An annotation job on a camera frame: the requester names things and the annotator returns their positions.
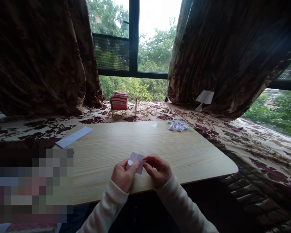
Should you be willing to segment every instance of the person's left hand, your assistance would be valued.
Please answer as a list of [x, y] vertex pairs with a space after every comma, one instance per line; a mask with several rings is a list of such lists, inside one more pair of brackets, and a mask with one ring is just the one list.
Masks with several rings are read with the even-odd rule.
[[140, 162], [135, 161], [130, 168], [126, 171], [126, 165], [128, 158], [114, 166], [114, 170], [111, 176], [111, 180], [123, 190], [128, 193], [130, 186], [132, 186], [134, 175], [139, 168]]

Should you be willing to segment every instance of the curtain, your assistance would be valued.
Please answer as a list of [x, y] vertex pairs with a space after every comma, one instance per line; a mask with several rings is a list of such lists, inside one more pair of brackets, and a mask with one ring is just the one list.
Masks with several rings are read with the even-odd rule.
[[0, 1], [0, 111], [82, 114], [102, 101], [86, 0]]
[[168, 73], [171, 102], [240, 117], [291, 62], [289, 1], [183, 0]]

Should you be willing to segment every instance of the window frame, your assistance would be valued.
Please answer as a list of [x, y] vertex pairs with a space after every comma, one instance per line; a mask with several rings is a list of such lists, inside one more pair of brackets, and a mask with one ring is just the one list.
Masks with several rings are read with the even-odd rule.
[[114, 37], [93, 33], [95, 37], [104, 37], [129, 41], [129, 71], [98, 68], [98, 74], [104, 76], [167, 79], [166, 73], [138, 71], [138, 46], [139, 46], [139, 7], [140, 0], [129, 0], [129, 38]]
[[[129, 71], [98, 68], [98, 74], [104, 76], [167, 79], [166, 73], [140, 72], [138, 71], [138, 46], [139, 46], [139, 10], [140, 0], [129, 0], [129, 38], [114, 37], [93, 33], [96, 37], [114, 38], [129, 41]], [[291, 81], [274, 80], [267, 87], [291, 91]]]

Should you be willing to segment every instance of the white lamp shade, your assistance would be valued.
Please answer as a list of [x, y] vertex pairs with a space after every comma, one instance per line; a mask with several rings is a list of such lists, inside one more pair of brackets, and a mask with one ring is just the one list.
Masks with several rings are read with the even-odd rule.
[[214, 95], [214, 91], [203, 90], [197, 97], [196, 101], [203, 104], [211, 104], [213, 95]]

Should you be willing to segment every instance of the wooden surface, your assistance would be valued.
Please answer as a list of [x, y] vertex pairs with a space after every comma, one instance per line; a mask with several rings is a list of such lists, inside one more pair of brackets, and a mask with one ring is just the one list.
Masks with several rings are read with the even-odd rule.
[[[114, 165], [133, 151], [144, 156], [155, 153], [168, 161], [181, 184], [238, 171], [230, 158], [192, 128], [170, 131], [167, 121], [101, 123], [78, 125], [67, 135], [84, 126], [94, 130], [66, 147], [74, 149], [75, 205], [100, 200]], [[135, 175], [130, 193], [151, 189], [150, 176], [143, 169], [142, 175]]]

